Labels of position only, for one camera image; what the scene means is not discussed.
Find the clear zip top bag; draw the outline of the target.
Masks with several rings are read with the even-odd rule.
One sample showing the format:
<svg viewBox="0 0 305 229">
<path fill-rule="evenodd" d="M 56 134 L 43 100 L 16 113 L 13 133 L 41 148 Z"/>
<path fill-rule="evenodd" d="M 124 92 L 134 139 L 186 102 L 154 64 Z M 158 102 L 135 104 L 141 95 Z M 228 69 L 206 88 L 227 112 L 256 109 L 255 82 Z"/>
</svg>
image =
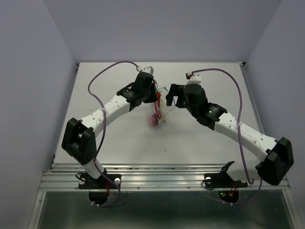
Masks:
<svg viewBox="0 0 305 229">
<path fill-rule="evenodd" d="M 158 100 L 150 104 L 148 113 L 148 125 L 151 129 L 156 129 L 165 125 L 169 119 L 169 113 L 176 107 L 176 101 L 173 99 L 170 106 L 166 105 L 166 95 L 169 89 L 161 87 L 157 89 Z"/>
</svg>

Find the red chili pepper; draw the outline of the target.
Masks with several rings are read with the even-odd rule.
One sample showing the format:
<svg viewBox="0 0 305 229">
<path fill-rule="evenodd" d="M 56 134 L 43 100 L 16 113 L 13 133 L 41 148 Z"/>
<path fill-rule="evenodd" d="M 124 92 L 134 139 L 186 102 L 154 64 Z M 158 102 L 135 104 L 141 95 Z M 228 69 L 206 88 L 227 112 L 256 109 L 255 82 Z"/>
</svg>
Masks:
<svg viewBox="0 0 305 229">
<path fill-rule="evenodd" d="M 157 92 L 158 100 L 154 103 L 155 114 L 158 116 L 159 120 L 163 120 L 163 114 L 159 110 L 159 99 L 161 98 L 161 93 Z"/>
</svg>

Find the white radish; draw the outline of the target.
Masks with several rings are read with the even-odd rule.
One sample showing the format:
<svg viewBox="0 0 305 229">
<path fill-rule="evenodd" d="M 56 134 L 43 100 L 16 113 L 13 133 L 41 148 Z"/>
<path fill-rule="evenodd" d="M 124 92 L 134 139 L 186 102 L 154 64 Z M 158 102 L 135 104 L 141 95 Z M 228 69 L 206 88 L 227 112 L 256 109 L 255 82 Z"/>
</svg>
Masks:
<svg viewBox="0 0 305 229">
<path fill-rule="evenodd" d="M 164 100 L 162 98 L 160 98 L 158 104 L 159 104 L 160 112 L 162 112 L 164 114 L 165 108 L 166 108 L 166 104 L 164 103 Z"/>
</svg>

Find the purple onion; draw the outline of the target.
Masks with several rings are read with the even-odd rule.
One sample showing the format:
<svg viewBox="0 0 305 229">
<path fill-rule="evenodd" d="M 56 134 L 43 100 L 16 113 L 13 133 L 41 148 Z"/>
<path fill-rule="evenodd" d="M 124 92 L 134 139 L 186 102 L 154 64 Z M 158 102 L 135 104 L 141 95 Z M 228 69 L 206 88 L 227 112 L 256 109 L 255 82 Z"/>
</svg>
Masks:
<svg viewBox="0 0 305 229">
<path fill-rule="evenodd" d="M 148 124 L 151 128 L 155 128 L 159 124 L 159 118 L 156 114 L 151 115 L 148 118 Z"/>
</svg>

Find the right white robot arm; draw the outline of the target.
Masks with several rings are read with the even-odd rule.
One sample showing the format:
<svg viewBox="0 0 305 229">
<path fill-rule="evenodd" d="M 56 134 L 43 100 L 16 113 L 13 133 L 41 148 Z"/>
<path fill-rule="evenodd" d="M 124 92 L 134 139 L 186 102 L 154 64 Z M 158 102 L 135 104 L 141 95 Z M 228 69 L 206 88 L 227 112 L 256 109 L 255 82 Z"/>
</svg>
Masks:
<svg viewBox="0 0 305 229">
<path fill-rule="evenodd" d="M 246 148 L 258 159 L 253 169 L 245 169 L 230 161 L 211 182 L 230 186 L 235 181 L 249 178 L 262 179 L 277 186 L 294 164 L 292 144 L 287 138 L 277 140 L 237 122 L 225 108 L 208 102 L 200 85 L 172 84 L 166 96 L 167 106 L 172 104 L 174 97 L 177 97 L 176 107 L 187 109 L 198 123 L 240 143 L 241 148 Z"/>
</svg>

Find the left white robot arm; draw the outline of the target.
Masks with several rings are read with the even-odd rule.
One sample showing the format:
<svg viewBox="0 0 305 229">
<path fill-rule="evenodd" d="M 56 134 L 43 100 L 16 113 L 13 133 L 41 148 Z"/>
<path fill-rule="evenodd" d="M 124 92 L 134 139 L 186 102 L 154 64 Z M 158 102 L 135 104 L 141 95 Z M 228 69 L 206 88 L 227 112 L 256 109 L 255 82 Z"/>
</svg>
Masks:
<svg viewBox="0 0 305 229">
<path fill-rule="evenodd" d="M 77 120 L 71 118 L 64 131 L 61 147 L 72 156 L 90 176 L 90 183 L 101 188 L 106 183 L 105 168 L 97 159 L 96 137 L 120 116 L 132 111 L 142 103 L 158 100 L 154 77 L 141 71 L 134 82 L 122 88 L 100 109 Z"/>
</svg>

